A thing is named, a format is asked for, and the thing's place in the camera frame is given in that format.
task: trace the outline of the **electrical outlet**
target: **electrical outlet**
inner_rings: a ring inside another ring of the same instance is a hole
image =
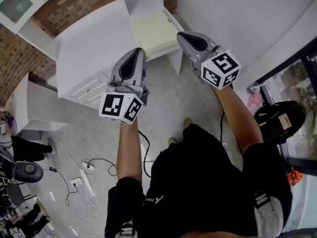
[[[71,185],[74,187],[74,184],[76,184],[76,186],[79,186],[83,183],[83,180],[81,178],[76,178],[73,180],[70,180]]]
[[[87,167],[88,161],[83,162],[83,167],[89,169],[89,170],[95,170],[95,166],[93,165],[92,162],[89,163],[89,167]]]

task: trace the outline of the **white wall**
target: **white wall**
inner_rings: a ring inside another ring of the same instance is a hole
[[[178,0],[178,12],[193,31],[205,33],[217,44],[230,49],[243,72],[285,35],[312,2]]]

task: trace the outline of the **floor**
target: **floor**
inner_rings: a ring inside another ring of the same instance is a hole
[[[198,80],[191,70],[191,62],[186,58],[179,76],[165,56],[147,63],[145,85],[149,88],[150,95],[148,106],[138,114],[139,129],[151,143],[147,160],[155,160],[160,151],[167,147],[170,137],[181,138],[182,124],[187,117],[218,138],[220,136],[221,106],[211,87]],[[50,137],[57,153],[49,155],[47,161],[39,164],[44,169],[56,168],[67,181],[70,190],[74,191],[70,180],[82,177],[79,165],[84,160],[106,158],[116,161],[119,124],[99,117],[97,110],[73,102],[69,103],[67,112],[71,116],[68,126],[58,132],[43,132],[42,140]],[[147,143],[142,138],[141,144],[144,152]],[[241,169],[242,158],[226,120],[223,126],[223,144],[232,163]],[[90,175],[87,175],[93,187],[94,198],[85,178],[79,193],[70,194],[69,207],[65,205],[67,188],[58,173],[45,171],[40,182],[29,185],[30,191],[46,207],[52,218],[53,233],[59,238],[77,235],[81,238],[103,237],[107,192],[115,186],[117,179],[108,174],[109,163],[97,160],[94,164],[96,169],[88,171]],[[148,173],[150,170],[151,164],[147,164]],[[115,174],[115,169],[112,168],[110,172]],[[143,175],[144,193],[149,184],[149,178]]]

